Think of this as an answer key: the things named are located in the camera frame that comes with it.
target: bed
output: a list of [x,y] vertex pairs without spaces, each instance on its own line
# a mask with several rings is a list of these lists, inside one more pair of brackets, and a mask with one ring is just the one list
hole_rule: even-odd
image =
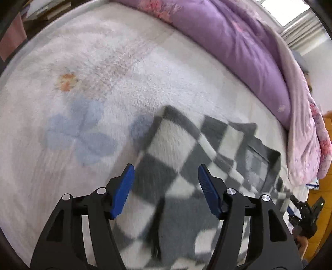
[[[64,193],[89,194],[135,163],[135,136],[164,105],[257,123],[255,136],[281,153],[285,186],[305,201],[307,189],[288,178],[291,121],[281,124],[247,85],[174,27],[119,3],[88,2],[42,30],[0,78],[0,226],[19,257],[29,265]],[[70,136],[57,132],[81,108],[103,117]],[[78,136],[105,141],[103,149],[91,153]],[[89,244],[86,251],[93,260]]]

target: silver screw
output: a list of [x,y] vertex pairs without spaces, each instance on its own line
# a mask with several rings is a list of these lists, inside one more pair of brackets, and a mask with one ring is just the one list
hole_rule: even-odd
[[63,195],[63,196],[62,196],[62,199],[63,199],[64,201],[69,200],[69,199],[70,199],[70,194],[65,194],[65,195]]
[[266,194],[262,196],[262,200],[268,202],[270,200],[270,197]]
[[106,188],[98,188],[97,193],[98,194],[105,194],[106,193]]
[[234,195],[236,193],[236,190],[232,189],[232,188],[229,188],[229,189],[226,190],[226,192],[230,195]]

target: purple comforter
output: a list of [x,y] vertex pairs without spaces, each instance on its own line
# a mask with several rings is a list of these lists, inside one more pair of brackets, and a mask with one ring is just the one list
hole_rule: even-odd
[[192,38],[236,74],[289,130],[287,163],[295,186],[325,177],[332,146],[303,73],[283,39],[239,0],[118,0]]

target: yellow wooden surface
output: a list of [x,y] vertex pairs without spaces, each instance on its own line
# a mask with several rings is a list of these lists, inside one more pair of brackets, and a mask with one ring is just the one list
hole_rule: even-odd
[[[330,138],[332,138],[331,119],[324,119],[324,122]],[[309,261],[322,247],[332,230],[332,166],[330,166],[326,177],[319,180],[319,190],[309,191],[309,205],[313,205],[321,196],[325,199],[325,205],[317,220],[317,232],[309,239],[309,246],[304,256]]]

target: checkered blanket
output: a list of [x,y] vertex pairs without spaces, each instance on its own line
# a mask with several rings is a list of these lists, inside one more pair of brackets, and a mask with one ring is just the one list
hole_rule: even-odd
[[[254,134],[256,124],[221,122],[167,106],[140,142],[135,182],[113,235],[128,269],[202,269],[210,260],[222,221],[211,214],[198,166],[246,196],[269,194],[285,212],[290,191],[279,177],[280,153]],[[240,262],[246,256],[249,218]]]

